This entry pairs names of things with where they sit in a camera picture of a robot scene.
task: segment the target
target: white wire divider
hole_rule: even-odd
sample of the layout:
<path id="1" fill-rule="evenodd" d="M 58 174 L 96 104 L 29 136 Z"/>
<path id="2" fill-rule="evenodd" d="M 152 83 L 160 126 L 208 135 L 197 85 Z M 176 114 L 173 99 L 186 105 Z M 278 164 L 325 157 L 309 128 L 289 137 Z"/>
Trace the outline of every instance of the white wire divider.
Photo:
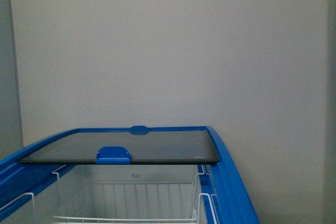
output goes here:
<path id="1" fill-rule="evenodd" d="M 77 212 L 65 216 L 59 209 L 51 216 L 50 224 L 203 224 L 206 223 L 203 198 L 208 198 L 213 222 L 217 224 L 217 213 L 213 204 L 215 195 L 202 192 L 199 181 L 200 175 L 209 175 L 204 166 L 202 166 L 202 172 L 195 174 L 194 181 L 188 183 L 93 183 L 93 185 L 90 185 L 90 189 L 96 190 L 101 196 L 99 200 L 94 200 L 91 203 L 92 205 L 88 207 L 107 208 L 99 210 L 103 214 L 97 214 L 98 218 L 82 217 Z M 186 192 L 184 192 L 186 188 L 191 193 L 191 199 L 186 198 Z M 181 212 L 190 212 L 190 215 L 186 216 Z M 106 216 L 113 216 L 113 218 L 100 218 Z"/>

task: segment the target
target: white freezer wall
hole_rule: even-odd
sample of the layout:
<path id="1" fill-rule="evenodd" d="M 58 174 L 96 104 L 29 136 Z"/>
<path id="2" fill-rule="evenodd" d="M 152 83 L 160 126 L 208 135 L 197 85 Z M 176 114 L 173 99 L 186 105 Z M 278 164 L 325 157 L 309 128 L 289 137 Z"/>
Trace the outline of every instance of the white freezer wall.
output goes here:
<path id="1" fill-rule="evenodd" d="M 320 223 L 328 0 L 12 0 L 25 145 L 212 125 L 263 223 Z"/>

